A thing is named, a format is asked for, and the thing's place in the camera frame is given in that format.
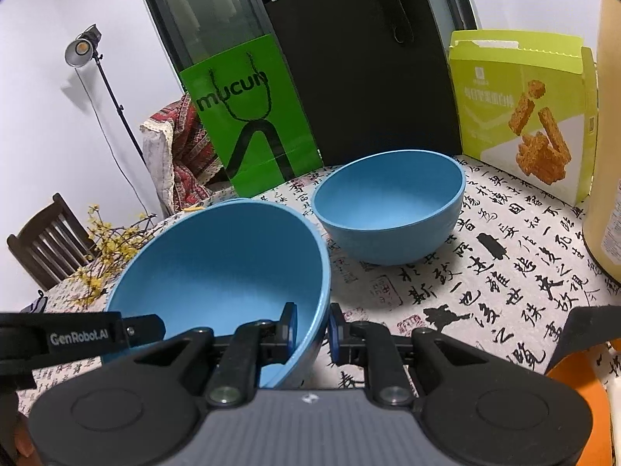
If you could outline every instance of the ribbed gray surface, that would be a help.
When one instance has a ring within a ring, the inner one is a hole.
[[[349,389],[310,393],[259,391],[248,406],[210,414],[183,451],[162,463],[162,466],[181,465],[456,466],[458,463],[431,445],[411,414],[373,406],[362,389]]]

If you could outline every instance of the tablecloth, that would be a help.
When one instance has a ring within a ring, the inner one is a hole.
[[[319,224],[310,207],[311,194],[334,169],[319,169],[258,198],[297,210],[319,229],[330,254],[331,300],[341,305],[348,320],[381,322],[400,335],[414,327],[432,327],[541,373],[569,311],[621,303],[619,286],[602,274],[586,251],[583,205],[570,207],[492,166],[464,156],[457,159],[467,186],[453,233],[433,254],[402,266],[349,258]],[[156,229],[164,230],[184,215],[176,214]],[[105,308],[113,285],[108,284],[108,293],[90,311]],[[47,311],[79,311],[72,300],[81,292],[80,283],[61,283],[49,291]],[[613,350],[603,346],[591,355],[605,382],[621,373]],[[97,358],[37,370],[37,389],[20,393],[21,411],[27,413],[49,387],[99,364]],[[303,386],[363,384],[361,369],[331,363],[325,339]]]

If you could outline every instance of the screw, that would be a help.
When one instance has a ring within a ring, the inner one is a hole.
[[[380,398],[384,403],[388,404],[402,404],[410,399],[410,393],[405,390],[403,387],[399,387],[396,385],[390,385],[388,387],[384,387],[380,391]]]
[[[235,387],[223,385],[211,391],[209,393],[209,398],[214,403],[232,404],[240,400],[241,394]]]

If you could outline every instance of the blue bowl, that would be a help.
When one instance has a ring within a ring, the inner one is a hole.
[[[466,176],[454,159],[400,150],[343,166],[316,189],[312,209],[351,257],[393,265],[434,252],[461,211]]]
[[[154,238],[130,262],[108,310],[158,314],[166,338],[207,326],[229,335],[240,324],[278,320],[297,305],[296,350],[261,372],[261,387],[299,386],[319,353],[330,303],[324,240],[292,209],[235,199],[200,210]]]

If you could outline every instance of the light stand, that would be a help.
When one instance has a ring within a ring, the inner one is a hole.
[[[99,44],[99,40],[101,39],[101,33],[97,29],[96,24],[93,24],[90,28],[88,28],[84,33],[82,33],[76,40],[71,42],[64,51],[64,60],[69,66],[74,68],[80,68],[88,63],[91,59],[95,60],[95,64],[101,74],[101,78],[104,80],[104,84],[108,89],[108,93],[110,94],[110,98],[112,98],[114,106],[117,109],[117,113],[121,121],[123,122],[123,126],[125,126],[125,130],[131,138],[136,150],[138,151],[139,156],[142,159],[142,162],[145,163],[145,158],[142,155],[142,150],[136,141],[132,130],[127,123],[127,119],[125,119],[125,114],[123,114],[123,105],[119,105],[119,102],[116,101],[113,90],[110,87],[110,83],[104,73],[104,69],[101,67],[101,59],[104,57],[103,54],[99,54],[97,52],[97,45]]]

